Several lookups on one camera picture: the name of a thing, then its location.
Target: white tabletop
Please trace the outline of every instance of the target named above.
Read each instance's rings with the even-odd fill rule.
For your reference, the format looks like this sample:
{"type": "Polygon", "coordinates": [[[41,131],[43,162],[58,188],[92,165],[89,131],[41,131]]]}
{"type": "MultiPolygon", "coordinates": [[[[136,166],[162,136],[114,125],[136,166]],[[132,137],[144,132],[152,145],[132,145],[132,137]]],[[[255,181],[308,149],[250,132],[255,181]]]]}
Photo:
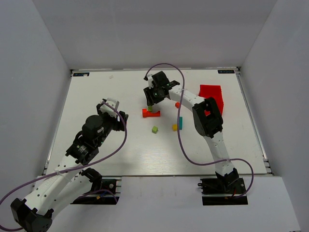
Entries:
{"type": "Polygon", "coordinates": [[[203,206],[197,183],[195,176],[123,177],[117,205],[68,205],[48,232],[300,230],[281,177],[255,178],[248,205],[203,206]]]}
{"type": "MultiPolygon", "coordinates": [[[[170,81],[181,77],[177,71],[165,70],[170,81]]],[[[96,114],[96,105],[102,98],[117,99],[118,110],[129,114],[127,122],[128,138],[125,146],[113,157],[96,164],[94,168],[102,175],[206,175],[214,174],[214,166],[195,166],[183,156],[176,124],[175,102],[165,99],[153,107],[161,110],[161,117],[142,117],[146,108],[143,89],[145,71],[91,72],[89,76],[72,77],[65,107],[57,131],[47,173],[66,154],[74,137],[81,130],[86,118],[96,114]],[[151,132],[153,126],[158,133],[151,132]]],[[[199,85],[221,85],[224,101],[223,133],[230,158],[247,160],[256,174],[265,174],[263,154],[255,137],[253,126],[235,74],[218,74],[217,70],[185,70],[186,89],[199,92],[199,85]]],[[[211,162],[212,156],[205,140],[196,132],[192,113],[182,108],[182,141],[188,156],[195,162],[211,162]]],[[[98,160],[112,153],[123,141],[124,132],[112,131],[99,148],[98,160]]],[[[240,174],[249,174],[249,167],[240,161],[234,162],[240,174]]]]}

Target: red block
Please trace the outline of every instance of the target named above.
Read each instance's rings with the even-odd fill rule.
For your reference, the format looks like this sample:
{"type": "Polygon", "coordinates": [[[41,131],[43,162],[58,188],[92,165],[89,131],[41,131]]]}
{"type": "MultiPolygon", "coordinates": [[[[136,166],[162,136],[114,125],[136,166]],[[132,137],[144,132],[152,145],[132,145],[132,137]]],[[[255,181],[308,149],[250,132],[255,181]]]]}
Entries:
{"type": "Polygon", "coordinates": [[[222,98],[221,86],[200,85],[198,95],[203,98],[213,97],[216,100],[219,111],[222,115],[224,103],[222,98]]]}
{"type": "Polygon", "coordinates": [[[143,109],[142,114],[143,114],[143,117],[160,117],[161,115],[160,111],[156,113],[151,113],[147,109],[143,109]]]}

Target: blue block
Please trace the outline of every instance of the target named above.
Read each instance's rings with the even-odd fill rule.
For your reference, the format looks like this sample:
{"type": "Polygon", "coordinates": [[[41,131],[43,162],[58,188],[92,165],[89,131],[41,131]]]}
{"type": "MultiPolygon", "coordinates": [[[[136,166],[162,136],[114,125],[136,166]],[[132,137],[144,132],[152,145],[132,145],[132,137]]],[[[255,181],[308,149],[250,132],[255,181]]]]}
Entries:
{"type": "Polygon", "coordinates": [[[179,117],[179,129],[183,129],[183,117],[179,117]]]}

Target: sticker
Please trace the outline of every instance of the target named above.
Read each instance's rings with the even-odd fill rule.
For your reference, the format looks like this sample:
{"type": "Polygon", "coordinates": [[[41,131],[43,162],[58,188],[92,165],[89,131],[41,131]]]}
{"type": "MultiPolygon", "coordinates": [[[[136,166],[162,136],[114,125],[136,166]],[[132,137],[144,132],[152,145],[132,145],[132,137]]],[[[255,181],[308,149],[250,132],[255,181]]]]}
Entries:
{"type": "Polygon", "coordinates": [[[75,72],[73,76],[89,76],[89,72],[75,72]]]}
{"type": "Polygon", "coordinates": [[[85,150],[86,150],[86,146],[82,145],[81,147],[79,147],[78,152],[83,153],[85,150]]]}
{"type": "Polygon", "coordinates": [[[218,70],[219,74],[225,74],[225,73],[235,73],[234,70],[218,70]]]}

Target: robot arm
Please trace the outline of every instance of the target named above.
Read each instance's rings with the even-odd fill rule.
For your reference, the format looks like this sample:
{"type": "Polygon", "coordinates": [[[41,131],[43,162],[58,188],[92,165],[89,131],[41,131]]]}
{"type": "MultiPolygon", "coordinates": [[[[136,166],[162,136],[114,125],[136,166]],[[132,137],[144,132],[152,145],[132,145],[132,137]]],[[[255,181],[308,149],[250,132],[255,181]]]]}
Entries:
{"type": "MultiPolygon", "coordinates": [[[[117,110],[118,101],[103,100],[117,110]]],[[[97,112],[98,115],[87,118],[82,130],[77,133],[73,144],[55,169],[58,175],[44,180],[23,200],[16,198],[12,202],[14,219],[26,231],[47,231],[55,216],[64,207],[83,193],[100,189],[102,176],[92,168],[59,172],[87,165],[98,154],[98,148],[112,130],[125,130],[122,121],[118,121],[117,114],[105,104],[98,104],[97,112]]],[[[128,115],[122,111],[119,113],[126,123],[128,115]]]]}
{"type": "MultiPolygon", "coordinates": [[[[158,72],[144,78],[148,87],[144,89],[147,105],[154,105],[164,98],[180,101],[182,87],[177,81],[169,81],[164,72],[158,72]]],[[[188,90],[184,90],[182,105],[193,113],[194,125],[197,132],[206,140],[214,161],[229,159],[222,133],[223,119],[216,101],[213,98],[204,99],[188,90]]],[[[238,180],[239,175],[230,161],[215,164],[216,175],[224,189],[238,180]]]]}

